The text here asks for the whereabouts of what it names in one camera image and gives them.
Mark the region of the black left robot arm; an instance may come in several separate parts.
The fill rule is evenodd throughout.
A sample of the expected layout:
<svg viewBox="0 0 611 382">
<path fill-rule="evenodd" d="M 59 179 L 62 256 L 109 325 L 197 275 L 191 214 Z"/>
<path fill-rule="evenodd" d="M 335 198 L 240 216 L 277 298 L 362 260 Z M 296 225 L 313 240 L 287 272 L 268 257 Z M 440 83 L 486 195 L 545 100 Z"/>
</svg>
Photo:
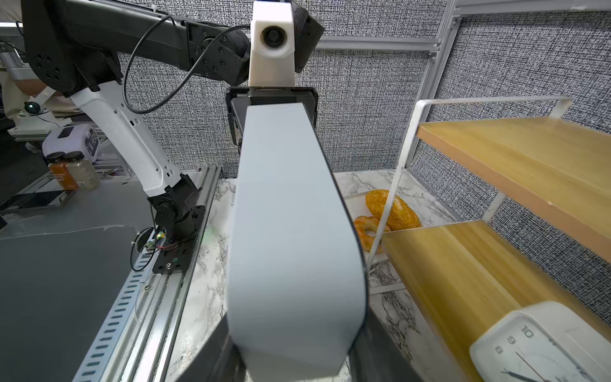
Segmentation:
<svg viewBox="0 0 611 382">
<path fill-rule="evenodd" d="M 35 74 L 98 125 L 141 182 L 156 212 L 157 273 L 184 269 L 204 213 L 200 189 L 143 122 L 182 84 L 154 105 L 134 105 L 162 87 L 165 67 L 227 84 L 233 131 L 243 130 L 250 100 L 269 103 L 272 94 L 317 116 L 315 90 L 296 87 L 294 77 L 325 29 L 294 1 L 206 1 L 195 18 L 125 1 L 23 1 L 21 11 Z"/>
</svg>

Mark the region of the grey rectangular alarm clock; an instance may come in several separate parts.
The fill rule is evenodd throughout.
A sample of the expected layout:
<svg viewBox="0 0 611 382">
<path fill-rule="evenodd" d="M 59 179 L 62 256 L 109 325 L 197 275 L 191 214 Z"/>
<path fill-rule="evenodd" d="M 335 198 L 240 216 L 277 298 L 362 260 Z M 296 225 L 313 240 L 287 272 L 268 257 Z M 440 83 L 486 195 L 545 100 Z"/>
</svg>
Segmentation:
<svg viewBox="0 0 611 382">
<path fill-rule="evenodd" d="M 229 332 L 254 381 L 339 372 L 367 310 L 364 259 L 300 103 L 247 109 L 227 266 Z"/>
</svg>

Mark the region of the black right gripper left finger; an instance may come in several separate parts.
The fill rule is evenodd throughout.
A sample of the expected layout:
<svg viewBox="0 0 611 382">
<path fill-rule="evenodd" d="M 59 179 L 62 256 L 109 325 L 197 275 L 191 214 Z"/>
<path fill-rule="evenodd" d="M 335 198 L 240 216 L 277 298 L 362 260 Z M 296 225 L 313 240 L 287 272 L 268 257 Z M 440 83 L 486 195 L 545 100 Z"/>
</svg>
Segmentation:
<svg viewBox="0 0 611 382">
<path fill-rule="evenodd" d="M 229 333 L 227 315 L 177 381 L 243 381 L 243 361 Z"/>
</svg>

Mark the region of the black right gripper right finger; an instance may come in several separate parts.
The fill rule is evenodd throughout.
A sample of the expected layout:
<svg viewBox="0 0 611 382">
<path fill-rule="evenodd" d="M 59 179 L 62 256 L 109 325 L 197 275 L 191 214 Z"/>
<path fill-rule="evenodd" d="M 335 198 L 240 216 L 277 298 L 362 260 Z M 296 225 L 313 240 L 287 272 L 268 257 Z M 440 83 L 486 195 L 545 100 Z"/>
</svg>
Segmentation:
<svg viewBox="0 0 611 382">
<path fill-rule="evenodd" d="M 348 352 L 352 381 L 422 381 L 371 307 Z"/>
</svg>

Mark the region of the white square alarm clock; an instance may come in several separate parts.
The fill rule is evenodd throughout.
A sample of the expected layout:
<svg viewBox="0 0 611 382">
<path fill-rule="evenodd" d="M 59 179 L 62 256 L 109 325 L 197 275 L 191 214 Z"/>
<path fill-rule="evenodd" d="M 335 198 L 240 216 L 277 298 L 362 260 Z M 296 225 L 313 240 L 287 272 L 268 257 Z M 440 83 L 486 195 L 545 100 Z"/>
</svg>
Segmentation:
<svg viewBox="0 0 611 382">
<path fill-rule="evenodd" d="M 610 380 L 610 341 L 559 302 L 510 312 L 469 354 L 484 381 Z"/>
</svg>

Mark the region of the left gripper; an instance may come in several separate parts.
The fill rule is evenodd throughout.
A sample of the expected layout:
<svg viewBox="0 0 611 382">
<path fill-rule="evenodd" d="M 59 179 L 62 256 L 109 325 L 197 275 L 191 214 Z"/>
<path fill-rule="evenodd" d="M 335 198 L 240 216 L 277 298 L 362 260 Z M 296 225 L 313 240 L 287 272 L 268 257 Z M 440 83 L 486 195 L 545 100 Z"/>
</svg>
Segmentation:
<svg viewBox="0 0 611 382">
<path fill-rule="evenodd" d="M 241 152 L 246 113 L 249 106 L 302 103 L 313 128 L 318 119 L 318 92 L 312 87 L 230 87 L 225 102 L 233 143 Z"/>
</svg>

